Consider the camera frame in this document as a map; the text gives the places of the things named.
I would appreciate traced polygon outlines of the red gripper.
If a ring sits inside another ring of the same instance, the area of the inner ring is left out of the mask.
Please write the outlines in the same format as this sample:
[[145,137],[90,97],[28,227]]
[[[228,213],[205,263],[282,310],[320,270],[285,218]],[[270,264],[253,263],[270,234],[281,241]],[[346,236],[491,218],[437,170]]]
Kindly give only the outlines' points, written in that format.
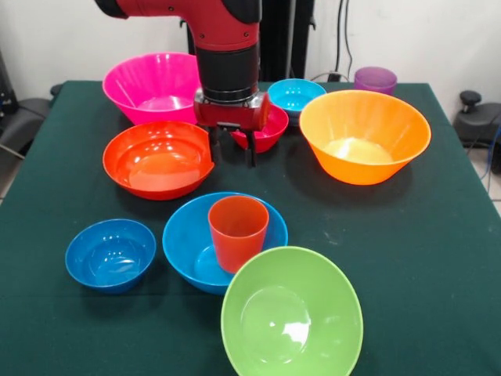
[[196,92],[194,111],[199,125],[209,128],[211,160],[218,163],[222,158],[219,142],[218,125],[231,125],[244,132],[247,140],[245,150],[249,168],[257,166],[256,141],[253,131],[261,131],[266,124],[271,109],[267,92],[258,92],[250,100],[241,103],[216,103],[209,100],[202,92]]

